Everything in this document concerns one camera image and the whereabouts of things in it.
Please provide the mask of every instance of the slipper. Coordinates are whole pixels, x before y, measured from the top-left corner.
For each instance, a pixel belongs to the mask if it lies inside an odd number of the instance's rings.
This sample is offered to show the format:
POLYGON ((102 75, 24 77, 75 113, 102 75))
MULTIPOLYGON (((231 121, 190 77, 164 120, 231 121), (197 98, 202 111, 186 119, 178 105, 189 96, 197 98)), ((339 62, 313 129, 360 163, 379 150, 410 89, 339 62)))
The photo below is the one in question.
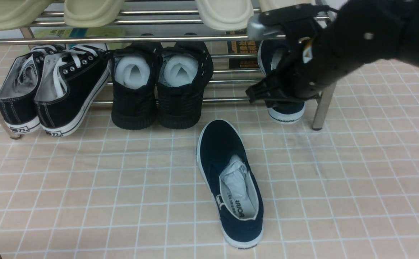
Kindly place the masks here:
POLYGON ((0 31, 35 21, 53 0, 0 0, 0 31))
POLYGON ((125 0, 66 0, 64 21, 68 26, 96 28, 113 22, 125 0))
POLYGON ((268 10, 279 9, 291 5, 312 4, 315 5, 314 0, 259 0, 261 10, 266 12, 268 10))
POLYGON ((203 23, 218 31, 235 31, 248 26, 254 15, 251 0, 195 0, 203 23))

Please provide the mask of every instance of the shoe rack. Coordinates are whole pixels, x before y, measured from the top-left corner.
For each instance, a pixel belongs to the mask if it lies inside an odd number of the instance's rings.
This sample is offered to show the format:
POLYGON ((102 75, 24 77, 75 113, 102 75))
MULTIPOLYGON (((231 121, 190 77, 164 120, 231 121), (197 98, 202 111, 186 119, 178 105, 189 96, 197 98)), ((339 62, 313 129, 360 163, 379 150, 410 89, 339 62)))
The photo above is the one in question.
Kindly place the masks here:
MULTIPOLYGON (((63 0, 55 0, 55 3, 64 3, 63 0)), ((317 4, 326 4, 324 0, 317 0, 317 4)), ((260 9, 255 9, 254 13, 260 13, 260 9)), ((121 10, 119 16, 122 19, 117 19, 110 25, 129 25, 129 26, 139 26, 139 25, 163 25, 163 24, 176 24, 176 25, 186 25, 186 24, 201 24, 203 22, 198 18, 198 10, 121 10), (150 19, 148 16, 160 16, 163 18, 159 19, 150 19), (170 19, 167 16, 189 16, 189 18, 180 18, 180 19, 170 19), (140 16, 141 19, 128 19, 128 17, 140 16)), ((217 35, 217 36, 127 36, 127 37, 90 37, 90 38, 35 38, 32 33, 31 28, 35 27, 63 27, 66 26, 64 21, 61 20, 52 20, 52 18, 62 18, 64 16, 63 12, 43 12, 40 18, 29 26, 20 28, 21 33, 24 39, 0 39, 1 45, 45 45, 45 44, 77 44, 77 43, 123 43, 123 42, 134 42, 134 41, 159 41, 159 42, 175 42, 175 41, 245 41, 248 40, 246 35, 217 35)), ((323 21, 325 23, 334 20, 332 13, 323 13, 316 17, 318 21, 323 21)), ((212 54, 213 59, 229 59, 229 58, 256 58, 257 54, 212 54)), ((224 70, 215 70, 215 75, 230 75, 232 73, 237 74, 248 74, 248 73, 257 73, 260 72, 259 69, 224 69, 224 70)), ((223 84, 240 84, 240 83, 256 83, 260 79, 227 79, 227 80, 211 80, 210 85, 223 85, 223 84)), ((112 87, 112 83, 108 83, 107 87, 112 87)), ((311 125, 313 130, 319 131, 323 128, 324 121, 326 119, 326 113, 328 112, 329 105, 334 93, 336 84, 331 85, 330 87, 323 90, 321 97, 317 99, 318 105, 311 125)), ((204 98, 203 103, 237 103, 237 102, 248 102, 246 96, 240 97, 220 97, 220 98, 204 98)), ((112 100, 106 101, 94 101, 94 106, 106 106, 112 105, 112 100)), ((5 124, 4 118, 0 113, 0 124, 7 132, 7 134, 12 139, 19 139, 21 135, 18 135, 8 129, 5 124)))

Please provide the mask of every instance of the shoe heel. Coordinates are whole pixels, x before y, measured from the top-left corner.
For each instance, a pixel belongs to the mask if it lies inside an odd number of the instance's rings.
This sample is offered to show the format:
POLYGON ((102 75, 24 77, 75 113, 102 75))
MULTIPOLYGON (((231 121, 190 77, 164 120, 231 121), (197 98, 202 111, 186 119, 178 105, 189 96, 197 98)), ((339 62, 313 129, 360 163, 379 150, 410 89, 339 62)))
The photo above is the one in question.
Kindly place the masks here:
POLYGON ((152 126, 157 117, 157 107, 154 106, 150 113, 138 117, 124 116, 112 111, 112 122, 119 128, 130 131, 143 130, 152 126))
POLYGON ((195 126, 200 120, 202 113, 201 110, 198 113, 190 116, 173 116, 165 113, 158 112, 158 122, 165 128, 172 130, 183 130, 195 126))

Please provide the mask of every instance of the black canvas sneaker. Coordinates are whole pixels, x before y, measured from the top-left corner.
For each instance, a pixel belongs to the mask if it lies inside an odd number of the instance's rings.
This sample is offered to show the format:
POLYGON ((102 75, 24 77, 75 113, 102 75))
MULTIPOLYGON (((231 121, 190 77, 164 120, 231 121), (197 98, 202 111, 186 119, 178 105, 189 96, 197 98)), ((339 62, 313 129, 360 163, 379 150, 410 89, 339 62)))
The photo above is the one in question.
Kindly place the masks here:
POLYGON ((27 134, 40 128, 34 96, 42 79, 43 62, 50 54, 64 50, 63 45, 36 46, 17 57, 0 90, 0 111, 16 134, 27 134))
POLYGON ((35 96, 37 113, 49 136, 68 136, 83 121, 109 76, 106 44, 78 44, 47 56, 35 96))
POLYGON ((119 128, 141 130, 154 123, 155 84, 162 66, 162 49, 159 42, 139 42, 112 51, 112 122, 119 128))
POLYGON ((203 92, 213 61, 202 41, 180 41, 162 51, 157 83, 158 121, 166 128, 190 128, 200 120, 203 92))

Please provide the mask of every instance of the navy canvas shoe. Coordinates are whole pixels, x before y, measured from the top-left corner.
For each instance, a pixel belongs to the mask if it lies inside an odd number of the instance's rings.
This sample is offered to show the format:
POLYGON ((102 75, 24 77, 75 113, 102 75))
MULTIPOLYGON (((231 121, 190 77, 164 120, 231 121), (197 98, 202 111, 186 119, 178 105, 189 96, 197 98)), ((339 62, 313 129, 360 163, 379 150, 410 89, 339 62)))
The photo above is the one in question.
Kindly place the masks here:
POLYGON ((227 243, 239 249, 256 246, 263 234, 264 205, 235 128, 224 120, 208 123, 200 135, 197 161, 227 243))
MULTIPOLYGON (((289 51, 286 41, 262 41, 257 53, 257 64, 267 76, 274 70, 285 52, 289 51)), ((267 109, 270 117, 281 124, 292 124, 304 115, 305 102, 280 102, 280 106, 267 109)))

